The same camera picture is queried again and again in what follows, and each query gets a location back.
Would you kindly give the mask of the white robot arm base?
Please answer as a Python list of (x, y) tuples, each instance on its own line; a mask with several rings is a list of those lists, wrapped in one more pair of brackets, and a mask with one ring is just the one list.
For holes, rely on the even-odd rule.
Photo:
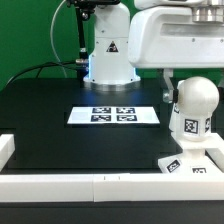
[(84, 86), (100, 91), (123, 91), (137, 87), (141, 78), (128, 61), (130, 12), (123, 4), (97, 6), (94, 50), (89, 55)]

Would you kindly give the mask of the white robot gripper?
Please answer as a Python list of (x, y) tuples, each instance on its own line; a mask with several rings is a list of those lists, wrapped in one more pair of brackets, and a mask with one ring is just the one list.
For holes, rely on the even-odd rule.
[(164, 69), (164, 102), (178, 101), (172, 69), (224, 67), (224, 0), (134, 0), (134, 5), (128, 59), (136, 68)]

